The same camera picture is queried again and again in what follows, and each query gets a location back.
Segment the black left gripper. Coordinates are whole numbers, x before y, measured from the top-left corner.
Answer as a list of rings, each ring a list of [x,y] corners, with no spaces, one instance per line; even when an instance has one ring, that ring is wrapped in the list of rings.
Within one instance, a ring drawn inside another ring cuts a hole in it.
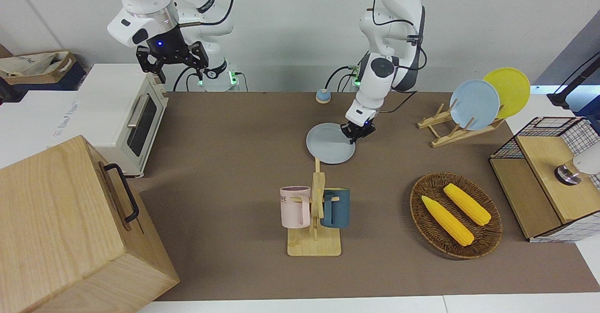
[[[350,138],[350,144],[353,146],[356,142],[362,140],[362,138],[368,136],[376,130],[373,125],[372,119],[367,119],[362,125],[354,124],[348,121],[346,124],[341,125],[341,131],[343,134]]]

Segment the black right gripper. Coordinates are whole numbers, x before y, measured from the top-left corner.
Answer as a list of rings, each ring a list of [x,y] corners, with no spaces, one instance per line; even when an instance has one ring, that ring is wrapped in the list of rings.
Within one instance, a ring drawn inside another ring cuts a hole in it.
[[[146,46],[137,46],[136,58],[144,73],[151,73],[165,84],[166,77],[163,65],[185,64],[196,71],[198,80],[203,80],[204,70],[209,66],[209,57],[202,42],[194,42],[188,46],[183,38],[180,27],[156,35],[146,40]],[[156,58],[154,63],[149,56]]]

